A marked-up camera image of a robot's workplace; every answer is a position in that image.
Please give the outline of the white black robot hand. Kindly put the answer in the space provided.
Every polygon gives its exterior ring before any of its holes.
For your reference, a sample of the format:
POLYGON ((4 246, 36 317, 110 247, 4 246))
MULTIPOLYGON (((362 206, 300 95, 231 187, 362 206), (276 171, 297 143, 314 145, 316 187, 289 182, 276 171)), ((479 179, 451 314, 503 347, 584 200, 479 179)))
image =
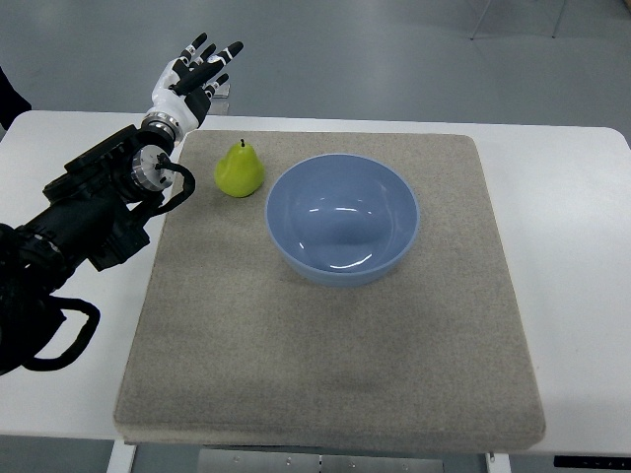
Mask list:
POLYGON ((243 48, 235 41, 219 50, 207 42, 207 34, 200 34, 165 67, 142 125, 159 128, 176 144, 181 142, 203 124, 213 97, 229 79, 223 69, 243 48))

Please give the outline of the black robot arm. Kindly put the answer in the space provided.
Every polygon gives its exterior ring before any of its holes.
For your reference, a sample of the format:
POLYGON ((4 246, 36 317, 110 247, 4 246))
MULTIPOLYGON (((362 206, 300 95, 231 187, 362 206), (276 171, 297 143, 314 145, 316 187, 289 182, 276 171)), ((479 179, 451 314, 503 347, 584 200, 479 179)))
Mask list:
POLYGON ((186 132, 154 113, 65 167, 43 190, 49 206, 1 227, 1 372, 61 370, 88 347, 101 313, 60 289, 84 262, 99 271, 150 239, 144 227, 192 195, 195 179, 170 159, 186 132))

